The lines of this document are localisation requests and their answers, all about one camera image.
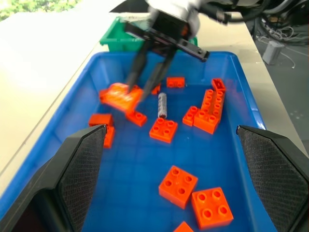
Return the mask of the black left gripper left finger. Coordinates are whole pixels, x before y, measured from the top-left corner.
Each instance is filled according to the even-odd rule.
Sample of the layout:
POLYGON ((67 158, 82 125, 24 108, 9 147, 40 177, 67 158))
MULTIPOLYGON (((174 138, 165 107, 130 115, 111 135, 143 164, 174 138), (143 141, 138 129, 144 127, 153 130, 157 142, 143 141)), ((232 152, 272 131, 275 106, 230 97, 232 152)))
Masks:
POLYGON ((29 205, 47 232, 81 232, 97 184, 106 133, 106 125, 97 125, 67 137, 0 220, 0 232, 12 232, 29 205))

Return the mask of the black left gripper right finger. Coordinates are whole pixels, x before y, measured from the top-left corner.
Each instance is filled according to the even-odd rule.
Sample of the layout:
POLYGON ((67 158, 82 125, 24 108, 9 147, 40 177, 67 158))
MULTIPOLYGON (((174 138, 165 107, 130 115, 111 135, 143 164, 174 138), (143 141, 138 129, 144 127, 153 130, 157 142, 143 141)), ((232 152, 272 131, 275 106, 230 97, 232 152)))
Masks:
POLYGON ((253 186, 278 232, 309 232, 309 158, 287 137, 239 125, 253 186))

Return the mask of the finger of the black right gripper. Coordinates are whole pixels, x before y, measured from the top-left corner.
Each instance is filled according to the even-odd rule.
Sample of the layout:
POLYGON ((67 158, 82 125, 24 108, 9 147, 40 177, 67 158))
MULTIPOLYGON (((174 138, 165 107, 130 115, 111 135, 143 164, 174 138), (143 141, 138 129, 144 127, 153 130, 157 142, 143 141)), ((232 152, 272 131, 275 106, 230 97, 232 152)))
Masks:
POLYGON ((140 50, 136 54, 127 78, 128 91, 132 90, 132 88, 138 81, 140 74, 145 68, 147 62, 147 53, 150 50, 151 46, 152 42, 143 42, 140 50))
POLYGON ((168 51, 167 56, 165 57, 163 62, 157 63, 155 66, 152 74, 150 75, 149 79, 147 80, 144 89, 143 89, 143 95, 141 97, 141 101, 144 101, 147 96, 152 92, 152 90, 162 81, 162 79, 165 77, 172 60, 177 52, 176 48, 171 48, 168 51))

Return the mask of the large orange building brick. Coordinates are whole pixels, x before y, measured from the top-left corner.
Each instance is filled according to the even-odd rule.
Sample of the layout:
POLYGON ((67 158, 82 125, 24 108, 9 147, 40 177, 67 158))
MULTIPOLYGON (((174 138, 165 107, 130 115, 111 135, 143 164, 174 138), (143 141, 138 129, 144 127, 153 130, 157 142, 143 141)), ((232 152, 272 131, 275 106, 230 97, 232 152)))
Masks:
POLYGON ((135 110, 142 95, 143 90, 139 87, 133 87, 129 92, 128 85, 114 83, 99 92, 99 100, 103 104, 129 114, 135 110))

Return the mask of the green plastic bin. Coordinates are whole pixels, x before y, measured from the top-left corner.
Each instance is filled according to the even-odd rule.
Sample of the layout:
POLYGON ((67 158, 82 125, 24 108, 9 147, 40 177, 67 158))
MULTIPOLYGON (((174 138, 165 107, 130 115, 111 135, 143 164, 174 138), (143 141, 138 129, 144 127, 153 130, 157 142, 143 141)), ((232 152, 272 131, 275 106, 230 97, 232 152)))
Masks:
POLYGON ((143 44, 143 39, 125 31, 126 23, 141 30, 148 30, 148 15, 117 16, 108 30, 101 37, 100 45, 108 46, 110 52, 136 52, 143 44))

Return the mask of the blue plastic bin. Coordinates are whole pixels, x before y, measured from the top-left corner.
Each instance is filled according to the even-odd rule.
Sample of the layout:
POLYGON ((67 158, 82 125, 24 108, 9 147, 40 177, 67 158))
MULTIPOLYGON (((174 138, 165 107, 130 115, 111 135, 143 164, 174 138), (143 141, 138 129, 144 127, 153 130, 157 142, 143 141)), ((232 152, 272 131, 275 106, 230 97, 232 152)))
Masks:
POLYGON ((209 232, 277 232, 254 190, 236 134, 238 125, 264 127, 238 57, 212 52, 203 63, 184 53, 175 56, 168 76, 185 77, 186 87, 161 87, 168 96, 168 119, 178 124, 172 142, 164 143, 149 136, 157 118, 156 96, 138 106, 147 116, 142 127, 99 101, 100 90, 123 82, 134 56, 130 52, 93 55, 0 198, 0 219, 69 135, 87 128, 93 113, 111 113, 115 136, 112 147, 103 151, 83 231, 172 232, 181 222, 198 231, 191 204, 181 209, 158 193, 168 170, 177 166, 198 178, 197 190, 223 190, 234 219, 209 232), (214 134, 208 134, 183 124, 182 118, 189 107, 201 105, 214 78, 223 80, 227 92, 221 122, 214 134))

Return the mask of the grey cylindrical battery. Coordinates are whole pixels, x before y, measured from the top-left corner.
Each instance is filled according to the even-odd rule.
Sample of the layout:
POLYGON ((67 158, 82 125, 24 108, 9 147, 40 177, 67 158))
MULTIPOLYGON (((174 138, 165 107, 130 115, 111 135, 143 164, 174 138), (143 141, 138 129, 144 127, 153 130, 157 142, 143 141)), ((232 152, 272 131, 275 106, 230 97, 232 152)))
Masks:
POLYGON ((167 95, 164 92, 158 95, 158 117, 167 118, 167 95))

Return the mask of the orange four-stud building brick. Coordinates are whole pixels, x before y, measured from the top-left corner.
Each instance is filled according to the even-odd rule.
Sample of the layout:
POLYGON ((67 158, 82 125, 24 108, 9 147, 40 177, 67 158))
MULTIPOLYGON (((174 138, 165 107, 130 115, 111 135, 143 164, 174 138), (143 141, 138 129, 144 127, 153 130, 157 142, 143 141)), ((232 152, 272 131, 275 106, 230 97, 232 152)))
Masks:
POLYGON ((177 122, 163 118, 157 118, 149 132, 149 135, 151 138, 170 144, 177 131, 177 128, 177 122))
POLYGON ((227 226, 234 219, 220 187, 193 192, 191 204, 201 230, 227 226))
POLYGON ((197 177, 173 165, 158 187, 159 195, 185 209, 197 182, 197 177))
POLYGON ((194 116, 193 126, 207 132, 214 134, 219 124, 219 118, 208 114, 206 111, 199 110, 194 116))

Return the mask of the long orange building brick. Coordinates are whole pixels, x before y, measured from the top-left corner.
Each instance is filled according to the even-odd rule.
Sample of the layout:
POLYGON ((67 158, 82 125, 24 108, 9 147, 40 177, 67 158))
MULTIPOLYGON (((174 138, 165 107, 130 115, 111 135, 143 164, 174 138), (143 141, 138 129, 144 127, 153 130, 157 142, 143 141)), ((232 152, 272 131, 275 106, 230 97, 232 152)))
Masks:
POLYGON ((221 120, 224 99, 224 92, 207 89, 204 94, 201 110, 204 110, 208 114, 213 115, 221 120))

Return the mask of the grey power adapter box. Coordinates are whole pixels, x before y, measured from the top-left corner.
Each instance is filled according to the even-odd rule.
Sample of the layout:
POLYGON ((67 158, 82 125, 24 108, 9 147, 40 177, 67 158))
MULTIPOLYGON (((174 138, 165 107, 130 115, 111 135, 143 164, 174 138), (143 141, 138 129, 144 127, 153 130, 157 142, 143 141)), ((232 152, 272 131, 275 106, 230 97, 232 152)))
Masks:
POLYGON ((284 48, 283 44, 277 41, 269 41, 262 55, 262 60, 267 65, 275 64, 283 48, 284 48))

